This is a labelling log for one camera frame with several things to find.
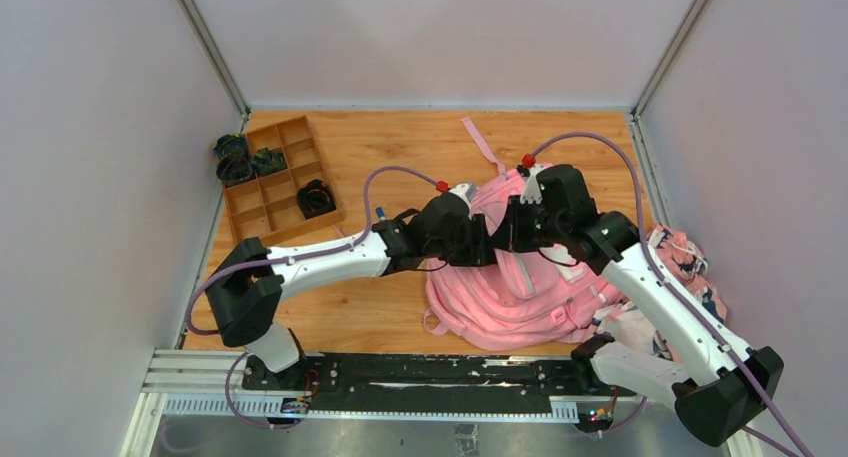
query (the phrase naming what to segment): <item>white wall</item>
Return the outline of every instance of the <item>white wall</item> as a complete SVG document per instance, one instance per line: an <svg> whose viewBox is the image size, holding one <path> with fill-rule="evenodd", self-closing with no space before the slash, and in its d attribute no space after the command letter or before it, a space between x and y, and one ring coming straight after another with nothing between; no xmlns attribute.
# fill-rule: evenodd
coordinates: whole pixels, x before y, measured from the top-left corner
<svg viewBox="0 0 848 457"><path fill-rule="evenodd" d="M3 455L112 456L237 117L175 0L0 0Z"/></svg>
<svg viewBox="0 0 848 457"><path fill-rule="evenodd" d="M254 106L629 106L692 0L196 0Z"/></svg>
<svg viewBox="0 0 848 457"><path fill-rule="evenodd" d="M816 455L845 455L848 420L846 22L844 0L714 0L645 118L678 225L731 326L783 356L777 402Z"/></svg>

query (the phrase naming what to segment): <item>wooden tray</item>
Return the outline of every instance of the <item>wooden tray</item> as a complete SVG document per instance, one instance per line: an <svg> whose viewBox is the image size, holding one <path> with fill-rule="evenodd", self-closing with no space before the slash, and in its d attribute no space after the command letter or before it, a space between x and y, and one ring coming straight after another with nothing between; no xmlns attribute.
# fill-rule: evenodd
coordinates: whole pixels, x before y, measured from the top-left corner
<svg viewBox="0 0 848 457"><path fill-rule="evenodd" d="M273 245L344 220L339 198L324 171L315 134L306 117L286 120L245 134L251 155L259 149L281 151L288 168L224 188L233 239L259 237ZM306 219L297 206L297 190L313 179L333 192L336 210Z"/></svg>

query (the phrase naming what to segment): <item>backpack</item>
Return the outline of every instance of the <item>backpack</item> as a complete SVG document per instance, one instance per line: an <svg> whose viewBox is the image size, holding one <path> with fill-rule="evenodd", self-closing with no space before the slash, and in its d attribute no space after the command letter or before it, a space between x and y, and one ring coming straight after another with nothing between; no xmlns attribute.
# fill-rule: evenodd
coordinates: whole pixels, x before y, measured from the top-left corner
<svg viewBox="0 0 848 457"><path fill-rule="evenodd" d="M471 201L472 212L485 215L491 235L503 220L509 196L524 190L524 179L516 170L505 170L470 119L463 123L500 171ZM555 261L570 260L561 246L542 252ZM535 253L495 250L495 254L497 265L446 266L428 273L425 290L430 308L423 324L427 331L436 335L452 331L488 351L551 341L582 342L595 330L591 327L595 312L623 299L618 289L586 264L569 268ZM434 259L427 265L435 270L442 264ZM432 316L439 321L435 326L428 323Z"/></svg>

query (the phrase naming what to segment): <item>gray floor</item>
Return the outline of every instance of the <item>gray floor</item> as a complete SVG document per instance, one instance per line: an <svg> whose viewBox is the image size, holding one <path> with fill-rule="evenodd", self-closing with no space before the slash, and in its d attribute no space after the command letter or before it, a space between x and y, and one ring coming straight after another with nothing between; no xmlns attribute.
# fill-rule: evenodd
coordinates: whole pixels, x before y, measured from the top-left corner
<svg viewBox="0 0 848 457"><path fill-rule="evenodd" d="M634 404L619 403L623 418ZM312 420L291 430L267 431L248 427L231 417L179 416L167 418L171 446L209 444L190 454L163 449L160 439L151 456L251 457L507 457L507 456L728 456L698 442L674 414L648 405L620 433L593 440L580 437L565 424L463 424L364 420Z"/></svg>

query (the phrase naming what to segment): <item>wooden table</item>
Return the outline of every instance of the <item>wooden table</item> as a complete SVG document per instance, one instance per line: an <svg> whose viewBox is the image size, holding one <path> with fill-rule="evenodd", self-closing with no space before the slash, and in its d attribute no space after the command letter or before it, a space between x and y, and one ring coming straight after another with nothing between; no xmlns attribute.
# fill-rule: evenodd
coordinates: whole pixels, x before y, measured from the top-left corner
<svg viewBox="0 0 848 457"><path fill-rule="evenodd" d="M468 136L460 122L465 116L471 117L495 155L508 167L517 165L525 153L548 138L570 131L604 135L622 146L636 163L624 115L615 112L257 111L252 114L248 129L304 114L314 126L336 197L346 213L339 226L346 235L363 228L362 185L377 167L405 165L451 184L473 181L481 185L492 179L496 168ZM629 173L618 155L603 144L588 139L560 142L546 150L540 162L575 165L586 177L600 210L620 210L635 222ZM393 216L410 207L421 208L436 194L431 185L412 176L386 173L375 179L370 195L372 205L382 206L388 216ZM649 215L647 197L642 205ZM226 218L221 219L207 276L234 246L226 222ZM280 245L335 238L333 228L327 228ZM422 316L428 307L425 279L424 273L404 272L328 285L291 296L278 307L276 319L294 330L306 351L486 353L450 332L435 336L422 328ZM201 328L214 327L205 298L197 303L194 322ZM189 334L185 348L224 347L217 336ZM549 343L510 353L567 354L571 348Z"/></svg>

